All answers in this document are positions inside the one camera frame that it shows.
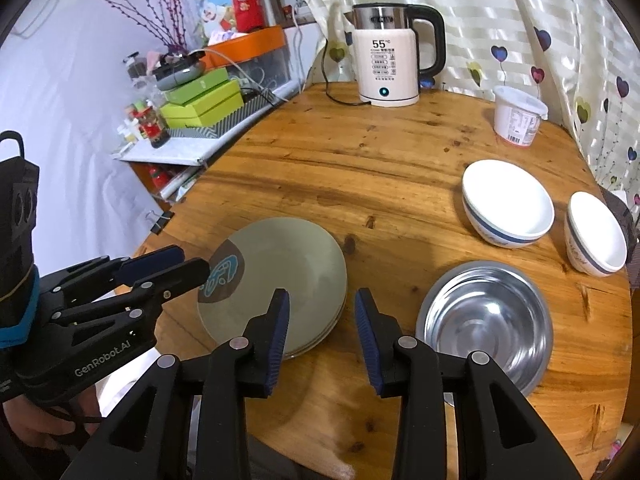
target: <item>heart pattern curtain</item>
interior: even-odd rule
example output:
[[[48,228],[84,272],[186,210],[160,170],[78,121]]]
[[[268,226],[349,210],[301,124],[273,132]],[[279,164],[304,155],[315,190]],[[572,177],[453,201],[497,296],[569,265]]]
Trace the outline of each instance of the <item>heart pattern curtain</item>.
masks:
[[[578,143],[598,183],[640,206],[640,54],[606,0],[306,0],[328,38],[329,80],[354,80],[354,4],[435,7],[444,17],[447,65],[421,85],[494,100],[499,84],[539,96],[549,120]],[[430,28],[418,30],[420,65],[430,66]],[[322,81],[321,47],[310,79]]]

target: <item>blue stripe on bowl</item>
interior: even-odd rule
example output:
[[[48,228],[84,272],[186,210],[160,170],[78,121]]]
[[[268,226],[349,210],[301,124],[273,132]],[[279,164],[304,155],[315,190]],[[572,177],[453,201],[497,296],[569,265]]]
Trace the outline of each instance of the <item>blue stripe on bowl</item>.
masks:
[[[587,252],[587,249],[584,247],[584,245],[582,244],[582,242],[580,241],[580,238],[578,238],[577,233],[575,232],[575,228],[573,223],[571,222],[571,217],[569,216],[569,212],[566,213],[567,217],[567,225],[569,226],[569,232],[571,233],[572,238],[575,240],[575,244],[578,246],[578,249],[580,249],[580,252],[582,253],[582,256],[585,257],[585,259],[592,265],[594,266],[597,270],[599,270],[600,272],[602,272],[603,274],[613,274],[612,270],[607,270],[604,269],[601,265],[599,265],[596,260],[594,260],[591,255]]]
[[[498,231],[498,229],[496,229],[495,227],[492,227],[487,222],[482,220],[482,218],[480,218],[478,213],[476,213],[473,210],[473,208],[469,205],[469,202],[466,200],[466,198],[464,196],[462,197],[462,200],[465,203],[466,210],[469,211],[469,214],[474,218],[474,220],[476,222],[478,222],[482,227],[484,227],[490,233],[493,233],[494,235],[499,236],[503,240],[507,240],[508,242],[513,242],[515,244],[530,244],[530,243],[536,241],[536,238],[534,238],[533,240],[532,239],[527,240],[527,239],[524,239],[524,238],[514,238],[513,236],[509,236],[508,234],[505,234],[505,233],[503,233],[501,231]]]

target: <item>beige plate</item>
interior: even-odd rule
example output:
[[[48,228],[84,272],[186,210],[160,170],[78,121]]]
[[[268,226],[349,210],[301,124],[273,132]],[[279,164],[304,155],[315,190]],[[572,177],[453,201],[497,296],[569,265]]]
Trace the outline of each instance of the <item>beige plate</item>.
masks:
[[[285,357],[318,344],[337,322],[347,293],[340,246],[319,225],[268,218],[240,229],[209,260],[209,280],[198,292],[200,319],[217,343],[242,335],[264,314],[276,288],[289,292]]]

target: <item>orange drawer lid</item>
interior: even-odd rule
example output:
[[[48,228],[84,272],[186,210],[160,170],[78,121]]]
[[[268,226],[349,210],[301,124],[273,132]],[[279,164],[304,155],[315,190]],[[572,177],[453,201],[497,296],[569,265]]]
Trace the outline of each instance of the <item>orange drawer lid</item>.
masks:
[[[266,54],[271,50],[276,50],[285,46],[287,43],[284,30],[279,25],[273,27],[262,28],[255,32],[250,32],[246,36],[235,38],[233,40],[223,41],[222,43],[211,45],[211,48],[221,52],[229,59],[236,63],[249,61],[254,57]],[[207,70],[220,66],[228,66],[228,62],[222,56],[218,56],[213,52],[205,50],[206,54],[200,59],[205,64]]]

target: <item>wooden table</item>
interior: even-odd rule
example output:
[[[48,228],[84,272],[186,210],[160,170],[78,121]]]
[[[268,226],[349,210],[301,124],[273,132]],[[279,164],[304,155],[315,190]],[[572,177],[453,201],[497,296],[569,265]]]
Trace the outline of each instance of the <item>wooden table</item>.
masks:
[[[551,310],[554,349],[529,396],[584,478],[609,451],[625,405],[631,358],[631,307],[624,271],[597,279],[575,272],[562,221],[572,193],[598,194],[571,136],[543,123],[533,145],[516,148],[492,131],[493,105],[428,92],[406,108],[347,107],[314,86],[254,126],[174,208],[174,219],[142,251],[168,244],[208,259],[231,233],[273,216],[305,218],[338,240],[349,292],[336,328],[312,351],[282,365],[268,400],[247,403],[249,431],[291,459],[337,479],[388,479],[399,402],[369,386],[353,321],[353,295],[368,286],[382,312],[413,334],[420,304],[444,272],[470,260],[521,269]],[[344,100],[353,84],[334,84]],[[461,177],[482,158],[514,162],[550,193],[556,221],[527,248],[488,245],[462,209]],[[216,343],[196,313],[196,293],[167,304],[158,348],[181,358]],[[450,477],[455,430],[447,406]]]

